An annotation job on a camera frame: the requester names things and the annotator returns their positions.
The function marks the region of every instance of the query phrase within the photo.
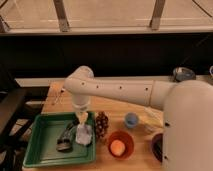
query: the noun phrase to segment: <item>wooden surface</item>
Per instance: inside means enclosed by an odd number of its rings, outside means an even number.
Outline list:
[[[59,98],[58,102],[53,105],[53,102],[62,87],[63,82],[53,82],[48,92],[48,97],[43,107],[43,113],[54,114],[59,112],[72,112],[71,97],[68,92]],[[162,132],[162,128],[157,127],[159,124],[153,122],[148,117],[145,107],[133,105],[125,102],[119,102],[115,100],[91,97],[90,110],[96,114],[98,111],[105,111],[109,117],[109,129],[107,137],[116,130],[123,130],[128,132],[134,140],[134,152],[133,154],[123,161],[117,160],[112,157],[107,149],[106,141],[98,141],[96,144],[96,160],[90,164],[82,164],[75,166],[60,166],[60,167],[44,167],[44,168],[32,168],[23,170],[78,170],[78,171],[113,171],[113,170],[141,170],[141,171],[161,171],[161,163],[155,159],[150,149],[152,137]],[[162,118],[162,112],[153,110],[158,117]],[[127,129],[124,125],[124,116],[128,112],[137,113],[140,122],[133,129]],[[154,128],[154,132],[147,129],[147,124]]]

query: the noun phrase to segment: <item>brown bowl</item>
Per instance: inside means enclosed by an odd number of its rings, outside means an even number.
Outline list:
[[[114,155],[110,150],[110,145],[114,140],[120,140],[125,144],[125,151],[121,156]],[[108,150],[110,154],[118,159],[128,158],[134,151],[134,142],[132,137],[124,131],[115,131],[108,138]]]

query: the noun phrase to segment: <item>plastic tray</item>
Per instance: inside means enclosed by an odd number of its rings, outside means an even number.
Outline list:
[[[88,112],[87,124],[94,128],[94,114]],[[88,146],[73,141],[71,152],[58,152],[57,139],[65,130],[75,113],[39,115],[32,129],[32,135],[24,158],[24,167],[42,167],[92,162],[95,159],[95,134]]]

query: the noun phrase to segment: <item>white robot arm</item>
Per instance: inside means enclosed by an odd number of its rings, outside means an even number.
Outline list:
[[[73,106],[80,111],[88,107],[90,95],[162,109],[174,85],[163,81],[95,79],[89,67],[81,66],[65,80],[64,88],[72,93]]]
[[[89,96],[101,96],[164,111],[164,171],[213,171],[213,87],[201,81],[99,80],[82,66],[64,88],[76,110],[85,111]]]

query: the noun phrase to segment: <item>small bowl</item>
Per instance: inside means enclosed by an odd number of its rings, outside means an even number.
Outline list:
[[[110,150],[110,145],[114,140],[120,140],[125,144],[125,151],[121,156],[114,155]],[[108,138],[108,150],[113,157],[118,159],[126,159],[131,156],[134,151],[133,139],[128,133],[124,131],[115,131]]]
[[[154,154],[154,156],[156,157],[156,159],[158,159],[158,161],[162,162],[162,147],[163,145],[163,134],[159,133],[156,134],[153,138],[152,138],[152,143],[151,143],[151,149],[152,149],[152,153]]]
[[[127,113],[124,118],[124,123],[127,128],[134,128],[139,122],[139,118],[135,113]]]

